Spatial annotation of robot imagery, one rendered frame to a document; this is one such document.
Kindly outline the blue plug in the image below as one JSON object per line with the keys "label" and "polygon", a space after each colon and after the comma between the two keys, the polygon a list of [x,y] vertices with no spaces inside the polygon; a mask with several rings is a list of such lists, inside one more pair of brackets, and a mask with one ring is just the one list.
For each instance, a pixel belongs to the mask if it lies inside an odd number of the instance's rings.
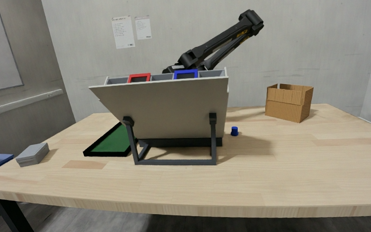
{"label": "blue plug", "polygon": [[231,127],[231,135],[232,136],[238,136],[238,127]]}

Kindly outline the brown cardboard box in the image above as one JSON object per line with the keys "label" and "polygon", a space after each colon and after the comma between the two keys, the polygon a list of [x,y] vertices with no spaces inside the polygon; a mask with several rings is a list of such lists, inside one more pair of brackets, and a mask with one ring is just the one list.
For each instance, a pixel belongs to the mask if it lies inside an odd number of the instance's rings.
{"label": "brown cardboard box", "polygon": [[314,87],[290,84],[267,87],[265,116],[296,123],[309,116]]}

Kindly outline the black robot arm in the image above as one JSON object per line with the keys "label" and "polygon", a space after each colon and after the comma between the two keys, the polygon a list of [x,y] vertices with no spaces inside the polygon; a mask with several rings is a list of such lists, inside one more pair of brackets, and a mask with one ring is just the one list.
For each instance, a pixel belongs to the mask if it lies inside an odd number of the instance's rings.
{"label": "black robot arm", "polygon": [[[248,9],[240,14],[239,22],[237,24],[210,39],[206,43],[186,51],[180,56],[178,63],[168,66],[162,71],[162,74],[174,73],[174,71],[181,70],[213,70],[219,62],[221,62],[245,40],[253,35],[258,35],[259,31],[264,27],[263,22],[264,21],[254,10]],[[205,60],[215,51],[217,52],[214,55]]]}

